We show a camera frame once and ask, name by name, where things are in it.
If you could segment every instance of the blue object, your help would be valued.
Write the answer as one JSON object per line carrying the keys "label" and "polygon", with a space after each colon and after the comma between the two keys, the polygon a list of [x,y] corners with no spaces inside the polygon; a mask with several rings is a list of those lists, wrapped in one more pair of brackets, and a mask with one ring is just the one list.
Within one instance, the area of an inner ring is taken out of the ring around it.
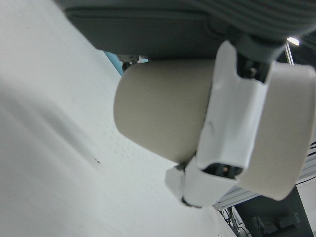
{"label": "blue object", "polygon": [[115,69],[118,71],[118,73],[122,76],[123,75],[123,69],[122,69],[122,62],[118,59],[118,57],[110,52],[104,51],[105,55],[108,57],[109,61],[113,64]]}

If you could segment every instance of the black cable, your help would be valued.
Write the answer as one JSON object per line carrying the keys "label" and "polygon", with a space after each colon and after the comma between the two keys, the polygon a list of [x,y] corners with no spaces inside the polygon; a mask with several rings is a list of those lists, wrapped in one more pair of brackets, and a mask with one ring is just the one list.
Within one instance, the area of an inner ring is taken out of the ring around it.
{"label": "black cable", "polygon": [[229,215],[229,213],[228,213],[228,211],[227,211],[226,209],[224,209],[224,211],[226,212],[226,214],[227,214],[227,216],[228,216],[228,219],[225,219],[225,220],[226,220],[226,222],[229,221],[229,223],[230,223],[231,217],[230,217],[230,215]]}
{"label": "black cable", "polygon": [[241,226],[238,226],[238,229],[243,229],[243,231],[245,231],[245,233],[246,233],[246,235],[247,235],[247,237],[249,237],[249,234],[247,233],[247,231],[243,228],[243,227],[241,227]]}
{"label": "black cable", "polygon": [[233,229],[235,230],[234,233],[236,236],[240,236],[240,234],[238,232],[238,225],[237,225],[236,219],[235,219],[234,214],[233,214],[233,209],[231,207],[229,207],[228,212],[232,218]]}
{"label": "black cable", "polygon": [[308,154],[307,156],[310,157],[310,156],[312,156],[314,154],[316,154],[316,152],[312,152],[312,153]]}
{"label": "black cable", "polygon": [[312,180],[312,179],[314,179],[314,178],[316,178],[316,176],[314,176],[313,178],[310,178],[310,179],[308,179],[308,180],[302,181],[302,182],[300,182],[300,183],[298,183],[298,184],[296,184],[296,185],[303,184],[303,183],[305,183],[305,182],[307,182],[307,181],[310,181],[310,180]]}

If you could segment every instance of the white surface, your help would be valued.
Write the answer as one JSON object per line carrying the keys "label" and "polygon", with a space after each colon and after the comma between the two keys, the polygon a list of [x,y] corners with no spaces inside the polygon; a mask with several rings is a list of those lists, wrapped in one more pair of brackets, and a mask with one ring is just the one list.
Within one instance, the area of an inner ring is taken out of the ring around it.
{"label": "white surface", "polygon": [[1,237],[234,236],[174,199],[171,162],[115,130],[118,81],[53,3],[0,1]]}

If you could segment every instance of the white plastic bracket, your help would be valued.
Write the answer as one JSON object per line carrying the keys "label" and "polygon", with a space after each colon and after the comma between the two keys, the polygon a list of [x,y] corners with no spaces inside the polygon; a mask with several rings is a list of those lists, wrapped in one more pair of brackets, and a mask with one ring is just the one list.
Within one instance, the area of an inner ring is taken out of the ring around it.
{"label": "white plastic bracket", "polygon": [[[166,173],[166,185],[191,206],[211,206],[238,182],[254,147],[270,74],[264,83],[237,74],[237,52],[228,42],[218,50],[210,100],[197,155],[184,167]],[[205,172],[210,165],[238,167],[235,177]]]}

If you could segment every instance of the ceiling light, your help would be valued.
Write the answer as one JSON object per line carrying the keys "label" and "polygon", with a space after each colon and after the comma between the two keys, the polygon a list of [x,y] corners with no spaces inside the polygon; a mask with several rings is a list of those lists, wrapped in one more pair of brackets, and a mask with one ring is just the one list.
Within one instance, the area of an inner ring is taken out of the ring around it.
{"label": "ceiling light", "polygon": [[298,41],[298,39],[293,38],[293,37],[287,38],[287,41],[289,41],[289,42],[291,42],[292,44],[297,45],[297,46],[300,45],[300,42]]}

